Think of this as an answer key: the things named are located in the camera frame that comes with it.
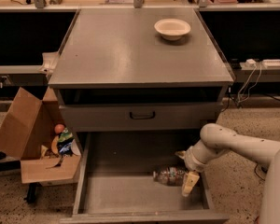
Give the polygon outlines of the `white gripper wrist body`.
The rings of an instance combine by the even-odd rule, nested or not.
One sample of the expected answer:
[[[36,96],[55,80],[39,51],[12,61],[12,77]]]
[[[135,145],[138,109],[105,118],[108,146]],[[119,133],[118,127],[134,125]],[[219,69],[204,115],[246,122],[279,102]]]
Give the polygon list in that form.
[[[222,154],[222,149],[207,147],[200,140],[186,150],[184,163],[190,171],[202,173],[208,162],[219,158]]]

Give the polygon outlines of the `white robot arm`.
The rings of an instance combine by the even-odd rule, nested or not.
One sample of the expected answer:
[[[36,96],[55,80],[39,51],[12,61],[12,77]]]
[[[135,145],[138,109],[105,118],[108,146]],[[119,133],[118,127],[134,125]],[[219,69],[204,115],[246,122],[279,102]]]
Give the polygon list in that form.
[[[267,169],[259,224],[280,224],[280,142],[240,135],[215,123],[201,128],[200,140],[187,150],[175,154],[189,172],[184,177],[182,193],[190,194],[196,181],[194,174],[202,173],[208,162],[233,151]]]

